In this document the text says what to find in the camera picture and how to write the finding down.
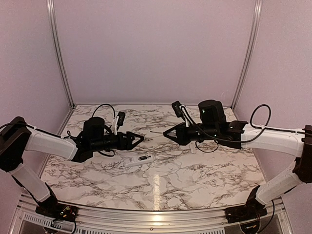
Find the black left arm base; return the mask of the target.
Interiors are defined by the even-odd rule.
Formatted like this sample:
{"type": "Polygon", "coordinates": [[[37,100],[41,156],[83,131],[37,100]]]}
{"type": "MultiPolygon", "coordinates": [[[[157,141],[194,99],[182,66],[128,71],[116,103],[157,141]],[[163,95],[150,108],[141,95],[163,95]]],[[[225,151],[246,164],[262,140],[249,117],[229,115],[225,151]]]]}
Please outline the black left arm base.
{"type": "Polygon", "coordinates": [[[40,202],[36,207],[36,213],[51,217],[55,220],[74,222],[77,217],[78,208],[73,205],[62,204],[57,200],[46,200],[40,202]]]}

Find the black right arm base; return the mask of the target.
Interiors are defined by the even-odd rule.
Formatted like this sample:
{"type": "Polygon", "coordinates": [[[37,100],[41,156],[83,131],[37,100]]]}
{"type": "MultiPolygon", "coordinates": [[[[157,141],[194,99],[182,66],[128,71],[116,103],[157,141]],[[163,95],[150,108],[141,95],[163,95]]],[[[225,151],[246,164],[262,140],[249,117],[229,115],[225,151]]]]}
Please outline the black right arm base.
{"type": "Polygon", "coordinates": [[[256,200],[247,201],[244,205],[229,207],[225,209],[225,216],[228,223],[242,222],[260,218],[267,215],[265,205],[256,200]]]}

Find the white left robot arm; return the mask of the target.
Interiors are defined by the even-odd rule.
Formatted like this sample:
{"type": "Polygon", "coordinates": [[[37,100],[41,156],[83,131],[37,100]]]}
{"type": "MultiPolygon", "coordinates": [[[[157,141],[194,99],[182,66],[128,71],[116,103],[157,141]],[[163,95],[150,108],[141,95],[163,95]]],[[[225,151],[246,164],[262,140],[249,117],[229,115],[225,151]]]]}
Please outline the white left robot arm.
{"type": "Polygon", "coordinates": [[[51,217],[62,209],[53,191],[23,162],[24,152],[40,152],[59,156],[67,161],[82,163],[94,152],[129,151],[144,141],[144,136],[110,129],[104,119],[91,117],[77,136],[61,137],[27,124],[16,117],[2,126],[0,133],[0,168],[24,187],[51,217]]]}

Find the white battery cover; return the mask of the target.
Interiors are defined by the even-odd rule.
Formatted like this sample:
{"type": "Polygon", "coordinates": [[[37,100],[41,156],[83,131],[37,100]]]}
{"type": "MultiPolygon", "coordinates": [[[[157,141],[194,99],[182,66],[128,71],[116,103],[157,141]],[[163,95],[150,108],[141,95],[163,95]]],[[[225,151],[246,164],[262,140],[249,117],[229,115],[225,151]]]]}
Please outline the white battery cover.
{"type": "Polygon", "coordinates": [[[190,147],[190,151],[192,154],[195,154],[196,153],[196,146],[195,146],[195,143],[194,142],[191,142],[189,144],[189,147],[190,147]]]}

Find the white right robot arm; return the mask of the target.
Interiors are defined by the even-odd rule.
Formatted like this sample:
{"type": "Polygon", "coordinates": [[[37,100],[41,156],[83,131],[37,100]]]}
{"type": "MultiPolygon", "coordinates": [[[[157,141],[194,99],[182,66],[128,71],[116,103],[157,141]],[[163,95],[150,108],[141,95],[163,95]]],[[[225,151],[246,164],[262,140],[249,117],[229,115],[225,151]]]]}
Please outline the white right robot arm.
{"type": "Polygon", "coordinates": [[[179,101],[172,103],[180,123],[163,135],[180,146],[192,141],[202,143],[213,140],[216,144],[233,149],[262,149],[291,155],[294,162],[263,185],[254,188],[246,204],[242,206],[242,215],[252,218],[268,202],[292,190],[303,183],[312,181],[312,127],[303,129],[281,129],[264,125],[254,125],[251,121],[235,120],[228,122],[222,103],[205,100],[198,104],[201,122],[195,123],[179,101]]]}

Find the white remote control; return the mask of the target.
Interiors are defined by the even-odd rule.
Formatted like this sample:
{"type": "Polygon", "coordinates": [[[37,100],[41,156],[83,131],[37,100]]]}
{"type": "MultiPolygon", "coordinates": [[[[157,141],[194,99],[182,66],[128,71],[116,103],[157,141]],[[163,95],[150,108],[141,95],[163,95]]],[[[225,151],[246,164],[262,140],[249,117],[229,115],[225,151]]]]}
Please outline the white remote control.
{"type": "Polygon", "coordinates": [[[143,164],[152,163],[154,159],[155,158],[152,155],[133,156],[125,159],[124,166],[125,167],[140,166],[143,164]]]}

